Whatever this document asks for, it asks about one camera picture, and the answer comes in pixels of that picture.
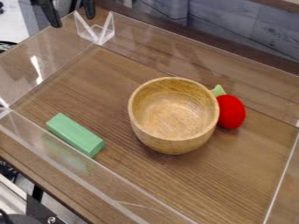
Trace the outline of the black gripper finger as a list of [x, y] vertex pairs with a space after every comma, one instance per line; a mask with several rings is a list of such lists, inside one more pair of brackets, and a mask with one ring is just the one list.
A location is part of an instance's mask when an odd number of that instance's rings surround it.
[[92, 19], [96, 15], [94, 0], [81, 0], [86, 18]]
[[41, 7], [41, 11], [49, 21], [49, 24], [54, 28], [61, 28], [61, 19], [58, 12], [53, 7], [52, 0], [37, 0], [38, 5]]

